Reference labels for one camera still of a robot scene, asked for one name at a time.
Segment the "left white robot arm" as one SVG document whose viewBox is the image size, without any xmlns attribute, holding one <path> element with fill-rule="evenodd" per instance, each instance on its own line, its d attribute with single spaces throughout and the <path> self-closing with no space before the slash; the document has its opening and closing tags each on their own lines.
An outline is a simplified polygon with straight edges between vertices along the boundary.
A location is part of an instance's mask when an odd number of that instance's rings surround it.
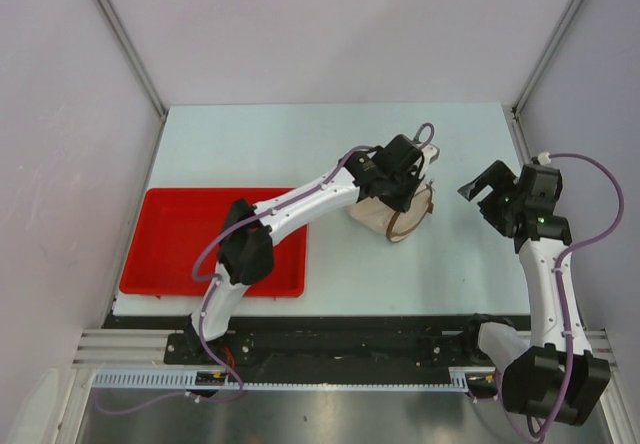
<svg viewBox="0 0 640 444">
<path fill-rule="evenodd" d="M 384 146 L 359 145 L 327 173 L 266 201 L 232 203 L 220 233 L 193 264 L 191 277 L 208 288 L 191 314 L 186 351 L 197 362 L 218 362 L 221 340 L 246 291 L 268 277 L 275 249 L 290 234 L 337 209 L 376 200 L 395 213 L 409 211 L 440 150 L 395 136 Z"/>
</svg>

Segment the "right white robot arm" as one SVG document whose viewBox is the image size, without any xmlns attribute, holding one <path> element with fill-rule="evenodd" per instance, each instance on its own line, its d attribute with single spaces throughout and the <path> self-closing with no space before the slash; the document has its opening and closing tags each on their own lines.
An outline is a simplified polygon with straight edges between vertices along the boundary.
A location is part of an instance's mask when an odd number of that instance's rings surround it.
<svg viewBox="0 0 640 444">
<path fill-rule="evenodd" d="M 514 173 L 496 160 L 459 194 L 514 243 L 525 274 L 531 331 L 523 340 L 510 325 L 488 318 L 463 337 L 461 352 L 473 365 L 489 360 L 500 377 L 505 410 L 530 420 L 581 426 L 609 384 L 609 363 L 595 356 L 575 298 L 567 218 L 555 208 L 563 190 L 560 170 L 532 162 Z"/>
</svg>

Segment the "beige mesh laundry bag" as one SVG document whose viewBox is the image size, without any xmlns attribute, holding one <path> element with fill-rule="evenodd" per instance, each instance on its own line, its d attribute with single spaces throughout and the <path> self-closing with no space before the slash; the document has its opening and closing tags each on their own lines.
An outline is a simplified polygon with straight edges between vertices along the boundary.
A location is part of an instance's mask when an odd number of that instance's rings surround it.
<svg viewBox="0 0 640 444">
<path fill-rule="evenodd" d="M 347 208 L 348 215 L 388 242 L 399 243 L 412 234 L 433 213 L 433 182 L 422 182 L 411 199 L 409 210 L 395 211 L 378 198 L 367 198 Z"/>
</svg>

